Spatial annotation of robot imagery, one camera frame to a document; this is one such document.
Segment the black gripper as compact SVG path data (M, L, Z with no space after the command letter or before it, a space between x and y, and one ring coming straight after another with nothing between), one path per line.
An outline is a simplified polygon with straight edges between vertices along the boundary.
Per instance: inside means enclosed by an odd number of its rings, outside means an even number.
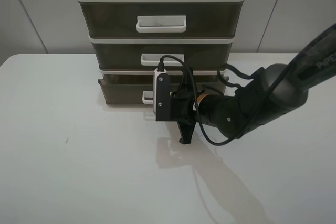
M195 102L194 93L190 91L175 92L171 98L169 117L166 119L155 119L159 122L177 122L181 135L179 142L183 145L191 144L195 129L193 105Z

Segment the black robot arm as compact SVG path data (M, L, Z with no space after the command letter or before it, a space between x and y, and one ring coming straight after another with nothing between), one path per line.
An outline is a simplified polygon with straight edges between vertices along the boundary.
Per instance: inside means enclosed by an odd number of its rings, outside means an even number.
M335 76L335 26L331 26L303 48L288 64L273 64L247 75L230 64L219 71L230 70L248 80L246 86L228 82L221 74L219 81L234 88L226 96L208 86L198 90L193 71L182 69L182 80L176 91L170 90L170 76L161 57L153 76L153 111L160 122L176 122L180 143L189 144L196 125L217 128L225 143L239 139L301 106L310 88Z

